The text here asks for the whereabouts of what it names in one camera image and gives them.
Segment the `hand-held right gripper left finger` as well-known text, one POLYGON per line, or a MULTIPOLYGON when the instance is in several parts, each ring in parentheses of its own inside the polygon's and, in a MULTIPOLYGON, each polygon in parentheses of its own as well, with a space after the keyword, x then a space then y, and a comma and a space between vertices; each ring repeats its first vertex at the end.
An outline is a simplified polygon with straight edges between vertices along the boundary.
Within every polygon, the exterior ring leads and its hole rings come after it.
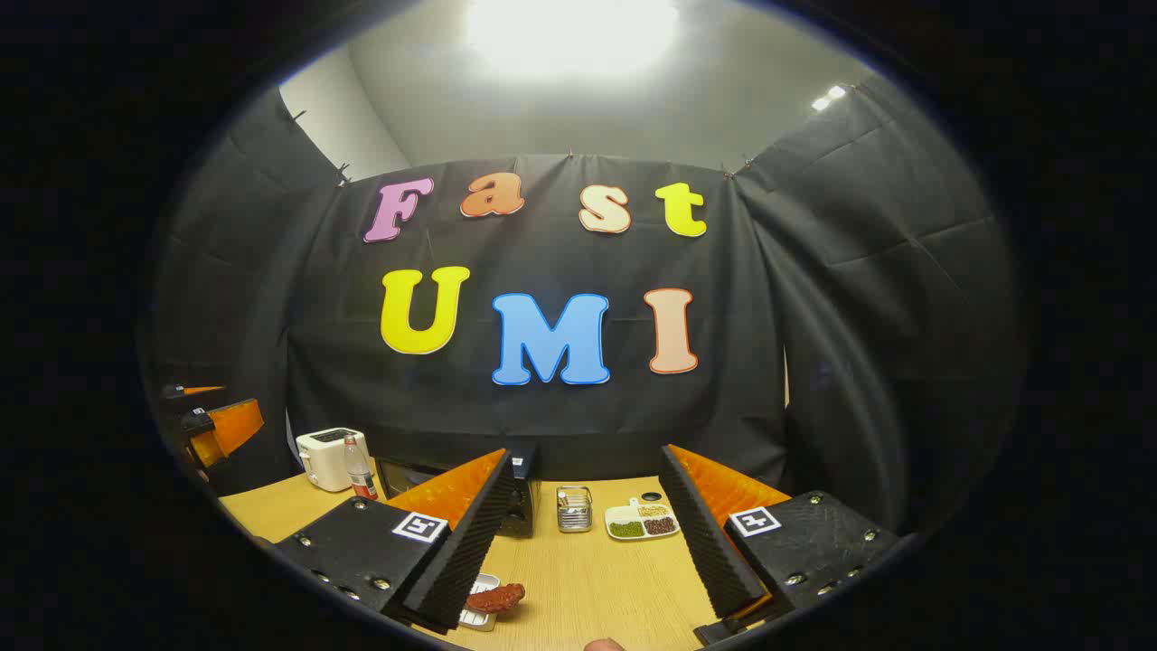
POLYGON ((513 453, 493 450, 392 500, 344 500, 274 548, 339 599, 447 632, 458 626, 514 486, 513 453))

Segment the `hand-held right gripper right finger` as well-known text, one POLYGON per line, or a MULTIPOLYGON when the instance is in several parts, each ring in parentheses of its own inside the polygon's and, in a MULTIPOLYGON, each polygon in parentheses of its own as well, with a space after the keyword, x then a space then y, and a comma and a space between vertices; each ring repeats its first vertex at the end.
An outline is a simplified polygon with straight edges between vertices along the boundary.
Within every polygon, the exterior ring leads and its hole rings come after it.
POLYGON ((706 646, 818 609, 871 574, 904 542, 827 491, 790 497, 676 445, 658 474, 718 621, 706 646))

